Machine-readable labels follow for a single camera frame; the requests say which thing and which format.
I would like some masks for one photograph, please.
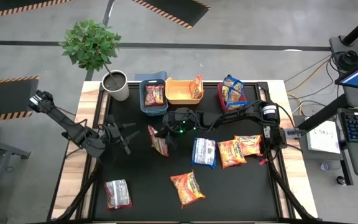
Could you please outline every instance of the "plant pot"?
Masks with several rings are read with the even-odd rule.
[[[129,96],[128,79],[124,72],[120,70],[111,71],[116,85],[111,84],[111,76],[106,73],[102,78],[102,86],[114,99],[124,101]]]

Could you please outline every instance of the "white pot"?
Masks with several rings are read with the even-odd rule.
[[[109,73],[106,73],[102,78],[102,86],[103,86],[104,90],[106,90],[114,99],[116,99],[118,101],[126,100],[128,98],[128,96],[129,96],[128,78],[127,78],[127,76],[125,75],[124,72],[122,72],[120,70],[112,70],[111,73],[121,73],[121,75],[123,75],[125,77],[125,84],[119,90],[114,90],[114,91],[108,90],[104,86],[104,79],[106,79],[106,77],[109,75]]]

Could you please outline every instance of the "yellow and black striped tape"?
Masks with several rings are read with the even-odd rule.
[[[34,80],[34,79],[40,79],[40,77],[37,76],[37,75],[34,75],[34,76],[31,76],[31,77],[6,78],[6,79],[3,79],[3,80],[0,80],[0,83],[17,82],[17,81]]]
[[[181,19],[178,19],[176,18],[175,16],[169,14],[169,13],[166,13],[164,12],[163,10],[143,1],[143,0],[133,0],[134,2],[140,4],[141,6],[144,6],[146,7],[147,9],[150,9],[151,11],[157,13],[157,14],[160,14],[161,16],[167,18],[167,19],[170,19],[172,20],[173,22],[176,22],[177,24],[183,26],[183,27],[186,27],[187,29],[191,29],[193,28],[191,25],[189,25],[187,22],[181,20]]]
[[[209,5],[205,4],[205,3],[202,3],[202,2],[200,2],[200,1],[197,1],[197,0],[193,0],[193,1],[194,1],[194,2],[197,2],[198,4],[200,4],[200,5],[202,5],[202,6],[207,7],[208,9],[211,8],[211,6],[209,6]]]
[[[41,2],[41,3],[38,3],[38,4],[31,4],[29,6],[16,7],[16,8],[13,8],[13,9],[6,9],[6,10],[3,10],[3,11],[0,11],[0,16],[6,16],[6,15],[9,15],[9,14],[15,14],[15,13],[18,13],[18,12],[26,12],[26,11],[33,10],[33,9],[40,9],[42,7],[53,6],[53,5],[56,5],[56,4],[61,4],[61,3],[64,3],[64,2],[70,2],[70,1],[74,1],[74,0],[50,0],[50,1]]]
[[[8,114],[0,114],[0,120],[15,119],[15,118],[28,118],[32,115],[32,111],[21,111]]]

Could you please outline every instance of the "snack bag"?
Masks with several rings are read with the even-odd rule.
[[[181,207],[195,202],[199,198],[205,198],[197,184],[193,171],[187,174],[171,177],[171,180],[178,190]]]
[[[234,110],[234,109],[238,109],[241,106],[248,105],[248,104],[249,104],[248,101],[227,102],[226,103],[226,109],[227,110]]]
[[[242,92],[237,91],[233,88],[229,88],[229,97],[227,99],[228,102],[237,102],[240,100]]]
[[[198,75],[194,80],[190,83],[190,93],[193,99],[200,99],[203,96],[203,75]]]
[[[147,85],[146,86],[145,106],[160,106],[164,104],[164,85]]]
[[[262,156],[260,153],[260,141],[262,140],[261,135],[254,136],[234,136],[236,140],[240,142],[240,147],[242,154],[244,156],[249,156],[256,154]]]
[[[201,164],[210,166],[212,169],[216,167],[215,157],[215,141],[203,138],[196,138],[193,145],[192,164]]]
[[[230,87],[225,85],[222,86],[222,97],[225,102],[227,102],[229,99],[229,91],[230,91]]]
[[[131,207],[127,182],[125,180],[113,180],[104,184],[107,194],[107,209]]]
[[[150,138],[152,139],[152,147],[154,147],[161,155],[168,156],[168,146],[165,143],[165,139],[157,138],[154,135],[158,132],[150,125],[147,126],[149,129]]]
[[[240,143],[237,140],[230,140],[218,143],[219,152],[221,153],[222,168],[247,163],[242,155]]]
[[[231,75],[228,75],[226,78],[224,78],[223,85],[231,87],[237,91],[241,91],[244,87],[244,83],[242,81],[233,78]]]

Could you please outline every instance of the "black mat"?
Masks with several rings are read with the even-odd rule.
[[[192,109],[221,112],[216,87],[204,88],[204,98]],[[257,99],[255,88],[244,89],[249,101]],[[170,105],[169,110],[177,106]],[[276,220],[275,199],[269,179],[268,167],[260,166],[255,157],[248,163],[222,169],[217,154],[216,169],[191,165],[191,151],[196,133],[190,131],[178,138],[179,146],[161,156],[154,148],[147,132],[147,125],[155,129],[162,126],[161,116],[148,117],[139,108],[139,90],[131,88],[129,99],[124,102],[111,100],[109,113],[122,122],[136,122],[140,134],[131,142],[132,154],[114,151],[117,159],[103,165],[98,179],[95,220],[109,221],[273,221]],[[260,134],[261,128],[252,121],[220,126],[210,135],[211,139],[225,141],[235,134]],[[181,209],[177,190],[170,176],[194,170],[196,180],[206,198]],[[133,207],[109,211],[106,209],[106,181],[126,179]]]
[[[133,1],[188,29],[191,29],[209,10],[209,6],[194,0]]]
[[[38,81],[37,76],[0,80],[0,119],[30,116],[29,99],[37,90]]]
[[[52,6],[72,0],[0,0],[0,16]]]

